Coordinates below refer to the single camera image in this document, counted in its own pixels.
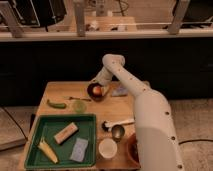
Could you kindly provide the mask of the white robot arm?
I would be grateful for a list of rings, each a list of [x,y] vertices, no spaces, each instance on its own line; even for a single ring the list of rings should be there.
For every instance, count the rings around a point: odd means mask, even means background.
[[[136,138],[140,171],[185,171],[171,107],[165,96],[124,68],[122,55],[106,54],[94,83],[108,85],[113,76],[134,98]]]

